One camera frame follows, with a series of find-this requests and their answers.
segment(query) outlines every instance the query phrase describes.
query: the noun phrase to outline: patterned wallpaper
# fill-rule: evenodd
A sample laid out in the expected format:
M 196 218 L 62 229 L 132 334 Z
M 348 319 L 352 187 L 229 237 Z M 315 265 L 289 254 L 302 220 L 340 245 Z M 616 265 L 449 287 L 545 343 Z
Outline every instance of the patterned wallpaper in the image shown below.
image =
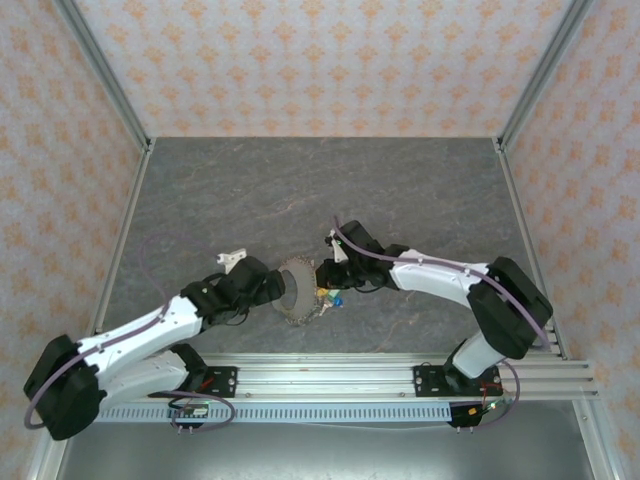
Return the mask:
M 493 136 L 570 0 L 79 0 L 151 136 Z
M 508 154 L 571 353 L 640 472 L 640 8 L 596 1 Z
M 51 0 L 0 4 L 0 84 L 0 478 L 22 479 L 22 386 L 84 333 L 139 152 Z

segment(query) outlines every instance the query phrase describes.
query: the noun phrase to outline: metal frame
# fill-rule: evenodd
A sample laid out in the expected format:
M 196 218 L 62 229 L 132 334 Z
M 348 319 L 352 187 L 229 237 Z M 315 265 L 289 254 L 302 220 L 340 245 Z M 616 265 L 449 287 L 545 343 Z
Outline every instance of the metal frame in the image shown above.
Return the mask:
M 98 45 L 75 0 L 53 1 L 58 6 L 60 14 L 67 21 L 69 28 L 78 40 L 87 60 L 89 60 L 89 63 L 98 75 L 100 82 L 122 117 L 131 137 L 141 149 L 146 148 L 149 144 L 149 137 L 145 133 L 142 123 L 140 123 L 135 110 L 129 103 L 124 90 L 120 86 L 118 79 L 107 61 L 107 57 Z
M 507 151 L 509 145 L 520 131 L 547 80 L 553 74 L 562 54 L 566 51 L 571 39 L 582 24 L 582 19 L 592 3 L 593 0 L 573 0 L 569 6 L 551 43 L 542 55 L 540 63 L 538 63 L 520 100 L 518 100 L 511 117 L 509 117 L 504 132 L 500 135 L 499 143 L 504 151 Z
M 111 254 L 109 270 L 103 280 L 102 288 L 100 290 L 102 293 L 100 294 L 100 298 L 91 316 L 93 321 L 91 322 L 89 335 L 95 335 L 102 332 L 102 324 L 104 323 L 104 316 L 107 312 L 107 306 L 109 305 L 109 298 L 111 298 L 111 290 L 113 289 L 113 284 L 116 280 L 116 274 L 118 273 L 118 267 L 120 266 L 120 259 L 122 258 L 124 245 L 127 240 L 127 235 L 129 234 L 129 227 L 131 226 L 131 220 L 133 219 L 133 214 L 140 195 L 140 189 L 142 188 L 142 181 L 144 180 L 144 174 L 147 171 L 147 165 L 149 164 L 149 159 L 153 153 L 155 143 L 156 139 L 151 139 L 149 145 L 143 149 L 140 160 L 138 161 L 138 167 L 136 168 L 136 173 L 133 177 L 133 183 L 129 189 L 127 205 L 122 213 L 122 218 L 120 219 L 120 230 L 118 233 L 118 239 L 116 240 Z
M 109 97 L 122 116 L 135 142 L 143 149 L 136 177 L 132 184 L 127 208 L 123 213 L 118 240 L 114 247 L 113 259 L 104 280 L 102 294 L 94 310 L 94 318 L 88 334 L 99 331 L 113 287 L 131 218 L 135 210 L 138 194 L 153 142 L 149 141 L 144 128 L 129 103 L 113 70 L 91 33 L 86 20 L 74 0 L 53 0 L 62 16 L 78 39 L 89 62 L 99 76 Z M 505 174 L 509 193 L 516 211 L 527 255 L 531 263 L 534 279 L 546 293 L 542 275 L 532 248 L 531 237 L 524 220 L 522 207 L 513 184 L 513 178 L 506 158 L 506 150 L 511 144 L 536 99 L 593 0 L 574 0 L 563 18 L 552 42 L 545 51 L 529 84 L 512 113 L 503 134 L 495 139 L 496 151 Z M 583 440 L 596 479 L 622 479 L 621 464 L 606 422 L 606 414 L 598 398 L 597 386 L 587 362 L 567 361 L 564 356 L 566 345 L 555 322 L 548 328 L 553 351 L 532 352 L 523 361 L 514 362 L 522 377 L 522 399 L 573 400 L 578 416 Z M 242 369 L 242 380 L 238 385 L 238 398 L 234 403 L 241 405 L 265 405 L 283 400 L 312 402 L 322 399 L 333 402 L 362 402 L 366 397 L 378 402 L 393 402 L 409 405 L 415 402 L 412 386 L 411 366 L 425 361 L 443 363 L 444 358 L 429 355 L 216 355 L 207 356 L 210 364 L 232 363 Z M 501 369 L 504 384 L 513 389 L 513 377 L 509 370 Z M 451 398 L 434 401 L 452 401 Z M 29 479 L 44 480 L 56 478 L 62 464 L 66 441 L 54 442 L 47 432 L 40 436 L 35 456 L 28 474 Z
M 96 301 L 96 306 L 93 309 L 91 321 L 87 327 L 86 336 L 94 335 L 96 329 L 101 326 L 104 321 L 107 304 L 109 303 L 109 297 L 111 296 L 111 289 L 113 288 L 113 282 L 118 271 L 118 265 L 120 264 L 120 258 L 122 257 L 122 251 L 124 249 L 127 233 L 129 232 L 129 226 L 131 225 L 135 205 L 138 201 L 138 195 L 142 186 L 142 180 L 144 179 L 144 173 L 147 169 L 154 145 L 155 139 L 151 140 L 148 145 L 145 145 L 140 154 L 136 175 L 129 187 L 127 206 L 122 214 L 122 218 L 120 219 L 118 239 L 116 240 L 113 248 L 109 270 L 103 280 L 100 297 Z M 49 480 L 57 478 L 66 446 L 66 440 L 54 442 L 49 433 L 43 431 L 38 439 L 33 459 L 31 461 L 31 466 L 27 473 L 27 479 Z
M 493 143 L 507 182 L 511 202 L 513 203 L 513 208 L 518 219 L 518 225 L 520 226 L 527 256 L 529 257 L 529 262 L 531 263 L 531 268 L 533 270 L 534 280 L 538 288 L 545 296 L 548 297 L 540 264 L 538 263 L 538 258 L 531 240 L 531 234 L 529 233 L 524 217 L 522 204 L 520 203 L 520 198 L 518 197 L 518 192 L 513 181 L 513 175 L 511 174 L 511 168 L 509 166 L 507 153 L 504 149 L 504 144 L 498 139 L 493 139 Z M 567 341 L 562 332 L 562 328 L 557 325 L 555 319 L 552 319 L 551 322 L 553 322 L 553 329 L 562 358 L 565 361 L 570 361 L 568 360 L 568 358 L 570 358 L 569 350 L 566 348 Z M 624 480 L 626 476 L 622 469 L 618 452 L 614 447 L 615 443 L 611 434 L 611 423 L 606 418 L 607 414 L 603 402 L 598 399 L 597 392 L 596 398 L 592 398 L 591 400 L 595 401 L 587 401 L 586 398 L 583 398 L 573 400 L 572 404 L 578 420 L 578 425 L 580 426 L 580 433 L 582 434 L 582 439 L 587 451 L 587 456 L 589 457 L 589 462 L 591 463 L 594 478 L 596 480 Z

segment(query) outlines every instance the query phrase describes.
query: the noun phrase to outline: metal base plate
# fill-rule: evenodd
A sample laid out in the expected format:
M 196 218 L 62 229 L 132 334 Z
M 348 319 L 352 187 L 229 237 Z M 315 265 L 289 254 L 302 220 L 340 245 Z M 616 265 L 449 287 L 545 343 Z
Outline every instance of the metal base plate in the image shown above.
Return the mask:
M 502 395 L 502 379 L 498 367 L 485 370 L 475 380 L 470 380 L 461 391 L 453 390 L 445 380 L 442 365 L 418 365 L 413 367 L 413 385 L 416 397 L 499 397 Z

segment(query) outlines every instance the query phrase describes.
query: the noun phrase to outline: cable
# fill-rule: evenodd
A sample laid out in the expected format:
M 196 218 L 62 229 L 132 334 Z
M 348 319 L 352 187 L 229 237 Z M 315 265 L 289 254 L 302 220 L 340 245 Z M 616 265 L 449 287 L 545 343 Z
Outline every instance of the cable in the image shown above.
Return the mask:
M 356 292 L 359 292 L 359 293 L 373 293 L 373 292 L 377 292 L 378 290 L 380 290 L 383 287 L 384 287 L 384 285 L 380 285 L 379 287 L 372 288 L 371 290 L 360 290 L 360 288 L 358 288 L 358 287 L 353 287 L 353 289 Z
M 549 339 L 547 338 L 546 333 L 544 333 L 544 331 L 540 328 L 540 326 L 538 326 L 535 319 L 531 316 L 531 314 L 527 311 L 527 309 L 524 308 L 524 306 L 518 301 L 518 299 L 515 298 L 511 294 L 511 292 L 509 292 L 509 290 L 504 288 L 502 285 L 500 285 L 490 276 L 485 275 L 482 272 L 478 272 L 477 270 L 473 270 L 471 268 L 458 265 L 453 262 L 449 262 L 447 260 L 441 260 L 436 258 L 425 258 L 425 257 L 419 257 L 419 258 L 401 257 L 400 258 L 400 257 L 390 257 L 388 255 L 379 255 L 377 253 L 373 253 L 368 250 L 365 250 L 364 248 L 360 248 L 351 240 L 349 240 L 346 237 L 346 235 L 340 231 L 340 222 L 337 216 L 333 217 L 333 225 L 334 225 L 334 230 L 336 232 L 336 235 L 340 237 L 340 240 L 346 243 L 352 250 L 355 250 L 356 252 L 362 255 L 366 255 L 371 258 L 376 258 L 378 260 L 383 260 L 385 262 L 416 263 L 418 265 L 425 265 L 425 264 L 437 265 L 440 267 L 450 268 L 451 270 L 455 270 L 457 272 L 473 275 L 474 277 L 483 280 L 484 282 L 488 283 L 491 287 L 493 287 L 494 290 L 496 290 L 498 293 L 502 294 L 507 300 L 509 300 L 509 302 L 516 308 L 516 310 L 518 310 L 518 312 L 520 312 L 520 314 L 525 318 L 525 320 L 529 322 L 529 325 L 531 326 L 533 331 L 536 332 L 536 335 L 540 337 L 540 341 L 542 342 L 544 348 L 547 350 L 551 349 L 551 345 L 549 343 Z
M 164 314 L 167 312 L 167 310 L 169 309 L 170 299 L 168 298 L 166 291 L 164 290 L 164 288 L 162 288 L 162 286 L 159 283 L 157 283 L 155 281 L 153 276 L 150 275 L 149 271 L 147 270 L 147 268 L 144 265 L 144 263 L 145 263 L 145 260 L 144 260 L 145 249 L 146 249 L 147 244 L 150 241 L 151 241 L 150 239 L 147 239 L 140 246 L 140 249 L 138 250 L 138 263 L 139 263 L 140 269 L 142 270 L 142 273 L 147 277 L 147 279 L 149 280 L 151 285 L 153 285 L 155 287 L 155 289 L 158 290 L 160 292 L 160 294 L 162 295 L 162 298 L 163 298 L 163 301 L 164 301 L 164 305 L 160 309 L 160 313 L 158 315 L 156 315 L 156 317 L 154 319 L 152 319 L 148 323 L 136 328 L 135 330 L 132 330 L 132 331 L 130 331 L 128 333 L 122 334 L 122 335 L 120 335 L 118 337 L 112 338 L 111 340 L 108 340 L 108 341 L 104 342 L 100 346 L 96 345 L 95 347 L 92 347 L 89 350 L 87 350 L 85 352 L 82 352 L 81 354 L 76 355 L 75 357 L 73 357 L 69 361 L 67 361 L 64 365 L 62 365 L 58 370 L 56 370 L 42 384 L 42 386 L 38 389 L 38 391 L 35 393 L 35 395 L 31 399 L 31 402 L 29 402 L 29 405 L 27 406 L 27 411 L 25 412 L 25 415 L 24 415 L 24 426 L 25 426 L 25 428 L 27 428 L 27 430 L 37 430 L 37 429 L 43 428 L 45 426 L 44 422 L 38 423 L 38 424 L 34 424 L 34 423 L 31 422 L 31 417 L 33 416 L 33 412 L 36 409 L 36 406 L 38 405 L 38 402 L 40 402 L 40 400 L 42 399 L 44 394 L 47 392 L 47 390 L 49 390 L 51 385 L 53 385 L 56 382 L 56 380 L 58 380 L 60 377 L 62 377 L 62 375 L 67 373 L 67 371 L 69 371 L 71 369 L 71 367 L 73 367 L 76 363 L 81 362 L 82 360 L 87 358 L 89 355 L 93 355 L 94 353 L 99 352 L 101 350 L 101 348 L 104 350 L 105 348 L 111 347 L 112 345 L 115 345 L 117 343 L 123 342 L 123 341 L 128 340 L 128 339 L 130 339 L 132 337 L 135 337 L 136 335 L 139 335 L 139 334 L 141 334 L 143 332 L 146 332 L 151 327 L 156 325 L 160 321 L 160 319 L 164 316 Z
M 200 385 L 200 386 L 199 386 L 195 391 L 196 391 L 197 393 L 202 393 L 202 390 L 204 390 L 205 388 L 207 388 L 207 387 L 208 387 L 208 386 L 213 382 L 213 379 L 214 379 L 214 378 L 215 378 L 215 377 L 213 377 L 213 376 L 212 376 L 212 377 L 209 377 L 207 380 L 205 380 L 204 382 L 202 382 L 202 385 Z M 173 400 L 171 400 L 171 401 L 167 404 L 167 406 L 168 406 L 169 408 L 173 408 L 173 409 L 180 409 L 180 408 L 181 408 L 181 405 L 176 405 L 176 402 L 179 402 L 179 401 L 181 401 L 181 400 L 184 400 L 185 398 L 186 398 L 186 397 L 178 397 L 178 396 L 176 396 L 176 398 L 174 398 Z
M 204 280 L 202 280 L 203 282 L 207 282 L 207 283 L 211 283 L 214 280 L 218 280 L 222 277 L 224 277 L 224 273 L 223 272 L 217 272 L 217 273 L 213 273 L 211 275 L 209 275 L 208 277 L 206 277 Z
M 485 408 L 485 402 L 487 401 L 487 384 L 482 382 L 482 409 Z
M 242 325 L 244 322 L 247 321 L 247 317 L 249 316 L 249 312 L 244 314 L 244 318 L 242 320 L 240 320 L 238 323 L 225 323 L 225 325 L 227 327 L 239 327 L 240 325 Z
M 507 367 L 509 370 L 511 370 L 511 373 L 513 373 L 513 380 L 516 383 L 516 393 L 515 396 L 513 398 L 513 402 L 507 406 L 507 408 L 505 409 L 504 413 L 502 415 L 500 415 L 498 418 L 496 418 L 495 420 L 492 420 L 489 423 L 485 423 L 485 424 L 481 424 L 478 425 L 477 427 L 473 427 L 474 430 L 477 430 L 479 428 L 487 428 L 489 426 L 495 426 L 496 424 L 503 422 L 505 418 L 507 418 L 507 416 L 509 414 L 511 414 L 513 412 L 513 409 L 515 408 L 515 406 L 517 405 L 517 403 L 520 401 L 520 393 L 521 393 L 521 386 L 520 386 L 520 377 L 518 376 L 518 372 L 516 372 L 516 369 L 513 368 L 513 366 L 507 362 L 506 360 L 503 360 L 501 362 L 505 367 Z M 452 407 L 459 407 L 462 405 L 467 405 L 470 402 L 458 402 L 455 404 L 451 404 Z
M 171 392 L 162 392 L 162 393 L 167 395 L 180 395 L 183 398 L 189 398 L 191 400 L 193 400 L 194 398 L 205 398 L 207 400 L 214 400 L 216 402 L 220 402 L 223 405 L 226 405 L 227 407 L 229 407 L 229 411 L 230 411 L 229 418 L 227 418 L 226 420 L 223 420 L 222 422 L 214 423 L 213 425 L 209 425 L 206 427 L 190 429 L 191 433 L 203 433 L 203 432 L 211 432 L 213 430 L 219 430 L 220 428 L 224 428 L 227 425 L 229 425 L 231 422 L 233 422 L 233 419 L 236 418 L 236 408 L 233 406 L 231 402 L 229 402 L 228 400 L 222 397 L 216 397 L 215 395 L 207 395 L 205 393 L 183 392 L 180 390 L 173 390 Z M 180 409 L 175 410 L 171 415 L 171 426 L 176 430 L 178 430 L 178 432 L 180 432 L 183 427 L 176 423 L 176 417 L 180 415 L 180 412 L 183 412 L 184 409 L 187 408 L 187 406 L 189 405 L 189 402 L 185 403 Z

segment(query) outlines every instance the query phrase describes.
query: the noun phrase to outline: floor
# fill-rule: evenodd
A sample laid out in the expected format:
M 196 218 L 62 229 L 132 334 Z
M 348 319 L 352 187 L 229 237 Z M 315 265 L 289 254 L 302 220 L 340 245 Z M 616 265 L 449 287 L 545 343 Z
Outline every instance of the floor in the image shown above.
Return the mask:
M 395 429 L 380 424 L 233 424 L 178 436 L 168 424 L 94 424 L 71 439 L 58 478 L 593 478 L 571 402 L 524 402 L 499 426 L 473 435 L 456 435 L 439 425 L 388 427 Z
M 383 246 L 401 243 L 452 260 L 509 256 L 529 271 L 524 243 L 490 139 L 160 138 L 150 158 L 104 329 L 162 303 L 140 269 L 171 294 L 218 271 L 214 255 L 246 248 L 275 268 L 317 264 L 331 216 L 360 220 Z M 426 294 L 348 291 L 304 327 L 270 305 L 239 327 L 191 343 L 202 353 L 449 353 L 475 333 L 463 307 Z

